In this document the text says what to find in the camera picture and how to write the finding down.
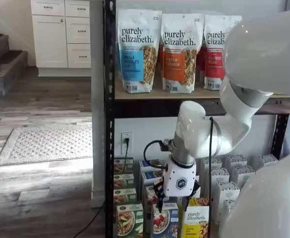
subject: yellow cereal box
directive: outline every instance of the yellow cereal box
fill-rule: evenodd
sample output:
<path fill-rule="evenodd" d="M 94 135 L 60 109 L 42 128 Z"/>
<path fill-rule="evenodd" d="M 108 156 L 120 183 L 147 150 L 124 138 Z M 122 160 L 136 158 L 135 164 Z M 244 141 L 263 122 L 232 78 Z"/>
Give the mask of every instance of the yellow cereal box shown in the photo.
<path fill-rule="evenodd" d="M 209 200 L 192 198 L 186 212 L 182 211 L 181 238 L 207 238 L 209 224 Z"/>

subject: gray wood floor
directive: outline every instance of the gray wood floor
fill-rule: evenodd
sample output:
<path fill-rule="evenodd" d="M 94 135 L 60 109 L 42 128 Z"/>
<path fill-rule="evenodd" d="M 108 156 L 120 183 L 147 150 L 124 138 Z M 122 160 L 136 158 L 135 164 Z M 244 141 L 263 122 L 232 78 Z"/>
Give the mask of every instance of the gray wood floor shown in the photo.
<path fill-rule="evenodd" d="M 14 127 L 91 121 L 90 78 L 38 78 L 29 68 L 0 98 L 0 151 Z M 92 160 L 0 167 L 0 238 L 71 238 L 91 209 Z M 104 213 L 80 237 L 104 237 Z"/>

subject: staircase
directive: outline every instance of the staircase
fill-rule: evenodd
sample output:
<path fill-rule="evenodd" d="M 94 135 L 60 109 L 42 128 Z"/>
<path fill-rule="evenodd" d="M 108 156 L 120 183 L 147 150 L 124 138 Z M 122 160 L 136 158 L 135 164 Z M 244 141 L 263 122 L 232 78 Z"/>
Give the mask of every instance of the staircase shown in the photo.
<path fill-rule="evenodd" d="M 8 36 L 0 34 L 0 96 L 5 95 L 27 67 L 26 51 L 10 51 Z"/>

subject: door mat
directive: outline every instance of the door mat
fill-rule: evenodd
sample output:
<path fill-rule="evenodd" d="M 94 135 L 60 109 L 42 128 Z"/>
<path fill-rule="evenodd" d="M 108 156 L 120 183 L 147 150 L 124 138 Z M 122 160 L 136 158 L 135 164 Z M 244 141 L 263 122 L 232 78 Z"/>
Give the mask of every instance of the door mat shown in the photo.
<path fill-rule="evenodd" d="M 0 166 L 92 157 L 92 124 L 16 128 L 0 153 Z"/>

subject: power cord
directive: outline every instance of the power cord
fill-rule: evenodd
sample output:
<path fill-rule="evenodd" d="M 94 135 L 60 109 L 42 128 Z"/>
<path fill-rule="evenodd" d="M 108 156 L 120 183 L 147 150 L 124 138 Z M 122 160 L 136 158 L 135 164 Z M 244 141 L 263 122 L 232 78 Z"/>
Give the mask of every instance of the power cord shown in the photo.
<path fill-rule="evenodd" d="M 77 238 L 82 232 L 84 232 L 93 222 L 94 220 L 97 218 L 98 214 L 101 212 L 101 210 L 103 209 L 105 205 L 105 202 L 103 202 L 103 205 L 100 207 L 100 209 L 97 211 L 97 213 L 95 214 L 95 216 L 92 218 L 92 220 L 89 222 L 89 224 L 87 224 L 82 230 L 80 230 L 73 238 Z"/>
<path fill-rule="evenodd" d="M 167 170 L 168 169 L 167 166 L 152 165 L 146 158 L 146 151 L 147 151 L 148 147 L 153 145 L 153 144 L 156 144 L 156 143 L 159 143 L 161 151 L 168 151 L 168 146 L 166 147 L 166 145 L 162 142 L 162 140 L 153 140 L 152 142 L 149 142 L 149 144 L 146 145 L 146 147 L 144 149 L 144 160 L 146 161 L 146 163 L 148 165 L 150 165 L 153 168 L 160 169 L 160 170 Z"/>
<path fill-rule="evenodd" d="M 209 225 L 208 225 L 208 237 L 211 237 L 211 212 L 212 212 L 212 176 L 211 176 L 211 158 L 212 158 L 212 135 L 213 135 L 213 117 L 210 117 L 210 121 L 211 121 L 211 128 L 210 128 L 210 147 L 209 147 Z"/>
<path fill-rule="evenodd" d="M 125 167 L 126 167 L 127 153 L 128 153 L 128 147 L 129 147 L 129 138 L 125 138 L 124 142 L 126 143 L 126 153 L 125 153 L 125 161 L 124 161 L 124 167 L 123 167 L 122 173 L 124 173 Z"/>

